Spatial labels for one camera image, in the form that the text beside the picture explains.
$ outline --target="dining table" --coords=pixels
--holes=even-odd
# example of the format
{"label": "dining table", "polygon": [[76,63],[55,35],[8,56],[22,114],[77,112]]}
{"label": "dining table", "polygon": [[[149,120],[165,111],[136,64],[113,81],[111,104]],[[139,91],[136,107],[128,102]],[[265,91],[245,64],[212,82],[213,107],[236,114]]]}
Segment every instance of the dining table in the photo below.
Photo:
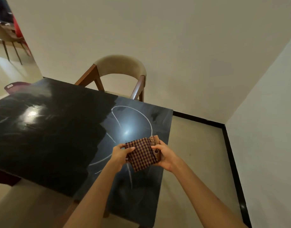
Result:
{"label": "dining table", "polygon": [[[0,170],[81,201],[113,147],[158,135],[168,144],[173,110],[43,78],[0,99]],[[115,176],[106,209],[155,223],[163,168]]]}

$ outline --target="person's left arm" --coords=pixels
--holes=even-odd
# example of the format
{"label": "person's left arm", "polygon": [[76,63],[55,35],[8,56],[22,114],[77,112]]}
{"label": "person's left arm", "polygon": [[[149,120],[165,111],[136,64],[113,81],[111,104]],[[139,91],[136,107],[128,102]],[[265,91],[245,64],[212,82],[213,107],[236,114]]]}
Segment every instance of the person's left arm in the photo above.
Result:
{"label": "person's left arm", "polygon": [[100,227],[114,177],[125,164],[126,155],[135,149],[135,147],[122,149],[124,146],[125,144],[119,144],[113,148],[111,159],[72,213],[64,228]]}

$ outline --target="checkered cloth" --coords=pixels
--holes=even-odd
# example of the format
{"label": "checkered cloth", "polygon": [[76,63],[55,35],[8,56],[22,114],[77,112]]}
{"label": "checkered cloth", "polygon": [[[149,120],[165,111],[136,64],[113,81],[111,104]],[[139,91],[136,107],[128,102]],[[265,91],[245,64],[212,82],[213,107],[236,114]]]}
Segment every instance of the checkered cloth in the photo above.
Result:
{"label": "checkered cloth", "polygon": [[158,149],[153,150],[151,148],[151,146],[154,146],[157,143],[158,142],[155,141],[154,136],[125,143],[126,149],[133,146],[135,147],[135,150],[127,155],[128,161],[132,164],[135,172],[143,170],[160,161],[160,151]]}

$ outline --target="forearm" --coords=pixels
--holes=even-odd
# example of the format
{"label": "forearm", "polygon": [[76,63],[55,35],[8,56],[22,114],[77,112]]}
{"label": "forearm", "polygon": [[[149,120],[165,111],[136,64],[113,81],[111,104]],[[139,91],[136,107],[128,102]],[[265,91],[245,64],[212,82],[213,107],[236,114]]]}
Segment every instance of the forearm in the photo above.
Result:
{"label": "forearm", "polygon": [[173,173],[188,195],[204,228],[246,228],[182,159],[176,161]]}
{"label": "forearm", "polygon": [[116,173],[117,167],[112,161],[108,161],[64,228],[100,227],[107,197]]}

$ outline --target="shiny floor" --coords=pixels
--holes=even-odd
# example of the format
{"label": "shiny floor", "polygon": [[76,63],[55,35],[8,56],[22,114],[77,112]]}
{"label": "shiny floor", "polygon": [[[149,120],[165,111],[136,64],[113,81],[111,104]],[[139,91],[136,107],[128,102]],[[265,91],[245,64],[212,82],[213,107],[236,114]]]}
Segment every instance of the shiny floor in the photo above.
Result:
{"label": "shiny floor", "polygon": [[[33,83],[42,78],[35,61],[23,49],[18,49],[23,65],[13,47],[8,46],[8,52],[10,62],[0,44],[0,98],[7,95],[4,87],[12,82]],[[169,146],[241,217],[221,129],[173,117]],[[15,188],[0,184],[0,227],[51,227],[70,202],[71,199],[36,184],[20,181]],[[110,215],[103,219],[102,228],[110,227],[138,225]],[[202,227],[185,192],[167,171],[163,173],[155,227]]]}
{"label": "shiny floor", "polygon": [[23,49],[17,48],[23,65],[20,64],[14,47],[7,45],[7,51],[10,61],[7,59],[3,45],[0,44],[0,98],[7,95],[4,87],[12,82],[34,83],[42,78],[34,59],[27,56]]}

